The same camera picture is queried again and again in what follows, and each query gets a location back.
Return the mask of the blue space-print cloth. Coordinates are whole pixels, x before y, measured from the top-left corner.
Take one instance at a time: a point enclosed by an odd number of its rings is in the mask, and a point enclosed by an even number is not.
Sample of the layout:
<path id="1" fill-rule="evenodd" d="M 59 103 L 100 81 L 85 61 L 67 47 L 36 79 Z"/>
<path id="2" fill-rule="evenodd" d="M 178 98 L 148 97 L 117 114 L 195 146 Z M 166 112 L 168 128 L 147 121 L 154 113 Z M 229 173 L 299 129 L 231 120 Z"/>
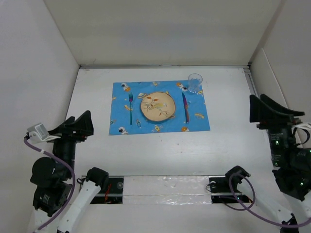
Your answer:
<path id="1" fill-rule="evenodd" d="M 133 94 L 132 125 L 130 125 L 130 92 Z M 176 111 L 168 120 L 152 122 L 143 116 L 140 110 L 142 98 L 153 92 L 165 92 L 174 99 Z M 186 123 L 185 119 L 182 93 L 185 94 L 188 102 L 189 124 Z M 188 90 L 188 82 L 183 80 L 113 83 L 110 135 L 199 132 L 209 130 L 210 125 L 202 87 L 200 87 L 197 93 L 192 93 Z"/>

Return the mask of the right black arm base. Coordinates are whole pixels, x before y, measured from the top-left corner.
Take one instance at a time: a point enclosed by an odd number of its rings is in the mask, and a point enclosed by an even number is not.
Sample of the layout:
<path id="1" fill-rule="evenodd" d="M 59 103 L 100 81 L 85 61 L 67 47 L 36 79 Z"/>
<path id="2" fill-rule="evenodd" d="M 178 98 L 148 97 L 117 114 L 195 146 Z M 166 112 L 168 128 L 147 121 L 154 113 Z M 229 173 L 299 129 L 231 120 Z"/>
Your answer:
<path id="1" fill-rule="evenodd" d="M 225 175 L 213 175 L 208 177 L 209 183 L 206 191 L 211 195 L 212 204 L 238 203 L 230 191 L 228 179 Z"/>

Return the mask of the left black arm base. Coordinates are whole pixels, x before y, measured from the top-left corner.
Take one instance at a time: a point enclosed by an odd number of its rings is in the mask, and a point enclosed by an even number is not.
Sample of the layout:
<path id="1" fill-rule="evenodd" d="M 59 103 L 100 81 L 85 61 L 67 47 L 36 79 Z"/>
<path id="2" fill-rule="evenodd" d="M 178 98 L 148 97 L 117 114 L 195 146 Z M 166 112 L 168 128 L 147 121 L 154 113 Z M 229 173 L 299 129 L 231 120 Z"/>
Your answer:
<path id="1" fill-rule="evenodd" d="M 74 204 L 86 207 L 90 204 L 122 204 L 124 177 L 113 176 L 100 169 L 91 169 L 87 175 L 76 179 L 80 185 Z"/>

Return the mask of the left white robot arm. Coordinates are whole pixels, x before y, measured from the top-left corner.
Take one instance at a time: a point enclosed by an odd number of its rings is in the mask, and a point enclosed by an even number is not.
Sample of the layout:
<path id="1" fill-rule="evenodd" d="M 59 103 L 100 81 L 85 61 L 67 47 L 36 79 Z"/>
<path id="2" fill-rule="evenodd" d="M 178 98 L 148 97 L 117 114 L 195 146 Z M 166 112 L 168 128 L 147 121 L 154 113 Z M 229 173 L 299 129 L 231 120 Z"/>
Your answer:
<path id="1" fill-rule="evenodd" d="M 85 178 L 75 177 L 76 144 L 93 134 L 89 110 L 50 131 L 42 123 L 28 128 L 24 143 L 43 154 L 33 164 L 30 178 L 36 185 L 35 232 L 74 232 L 91 201 L 108 188 L 109 174 L 100 168 L 91 168 Z"/>

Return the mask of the clear drinking glass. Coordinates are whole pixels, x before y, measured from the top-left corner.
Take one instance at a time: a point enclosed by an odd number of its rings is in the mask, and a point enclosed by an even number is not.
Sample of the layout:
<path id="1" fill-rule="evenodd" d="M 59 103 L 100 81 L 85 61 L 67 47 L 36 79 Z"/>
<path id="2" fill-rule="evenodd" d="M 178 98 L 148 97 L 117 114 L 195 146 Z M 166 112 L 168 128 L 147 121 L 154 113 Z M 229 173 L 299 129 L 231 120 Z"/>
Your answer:
<path id="1" fill-rule="evenodd" d="M 188 90 L 192 93 L 197 93 L 200 89 L 200 85 L 203 78 L 200 74 L 193 73 L 188 76 Z"/>

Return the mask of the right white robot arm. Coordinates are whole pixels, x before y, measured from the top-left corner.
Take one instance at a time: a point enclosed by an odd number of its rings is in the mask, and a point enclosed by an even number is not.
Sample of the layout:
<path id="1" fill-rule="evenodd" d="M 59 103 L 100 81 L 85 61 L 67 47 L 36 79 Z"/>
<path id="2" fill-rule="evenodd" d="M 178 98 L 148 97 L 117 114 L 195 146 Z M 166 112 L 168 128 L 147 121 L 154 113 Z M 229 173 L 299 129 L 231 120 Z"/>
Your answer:
<path id="1" fill-rule="evenodd" d="M 296 140 L 304 131 L 311 139 L 310 123 L 300 119 L 305 113 L 288 109 L 265 94 L 250 95 L 249 121 L 267 132 L 272 174 L 283 200 L 276 199 L 241 166 L 225 175 L 225 186 L 235 200 L 258 219 L 276 226 L 281 233 L 311 231 L 311 149 Z"/>

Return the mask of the iridescent knife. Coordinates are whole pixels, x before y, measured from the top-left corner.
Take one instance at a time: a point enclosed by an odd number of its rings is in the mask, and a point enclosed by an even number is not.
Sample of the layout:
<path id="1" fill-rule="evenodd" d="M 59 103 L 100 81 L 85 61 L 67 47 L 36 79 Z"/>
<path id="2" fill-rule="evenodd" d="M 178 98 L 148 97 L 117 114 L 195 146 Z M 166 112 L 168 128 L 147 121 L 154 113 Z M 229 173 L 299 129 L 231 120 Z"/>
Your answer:
<path id="1" fill-rule="evenodd" d="M 184 93 L 182 93 L 182 99 L 183 99 L 186 123 L 189 124 L 190 116 L 189 116 L 189 112 L 188 112 L 188 102 L 186 100 L 186 97 L 185 97 Z"/>

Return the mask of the iridescent fork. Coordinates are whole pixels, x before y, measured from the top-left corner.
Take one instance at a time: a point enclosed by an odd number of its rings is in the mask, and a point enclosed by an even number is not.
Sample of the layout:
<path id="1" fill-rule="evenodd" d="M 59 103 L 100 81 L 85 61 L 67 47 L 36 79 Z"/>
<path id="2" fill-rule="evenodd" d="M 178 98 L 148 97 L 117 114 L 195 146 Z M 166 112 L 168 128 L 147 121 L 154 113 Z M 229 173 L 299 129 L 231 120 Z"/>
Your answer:
<path id="1" fill-rule="evenodd" d="M 132 117 L 133 94 L 132 92 L 129 93 L 129 102 L 130 102 L 130 125 L 132 125 L 133 124 L 133 117 Z"/>

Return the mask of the round bird-pattern plate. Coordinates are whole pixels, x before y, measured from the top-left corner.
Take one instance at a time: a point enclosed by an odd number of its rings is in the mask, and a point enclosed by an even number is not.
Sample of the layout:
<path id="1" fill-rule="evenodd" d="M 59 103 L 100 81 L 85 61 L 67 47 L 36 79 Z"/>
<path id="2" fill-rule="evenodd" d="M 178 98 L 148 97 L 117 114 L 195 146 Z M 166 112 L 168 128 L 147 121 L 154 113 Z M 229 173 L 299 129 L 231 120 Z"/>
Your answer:
<path id="1" fill-rule="evenodd" d="M 140 110 L 143 116 L 152 122 L 168 120 L 175 114 L 174 99 L 165 92 L 153 92 L 142 98 Z"/>

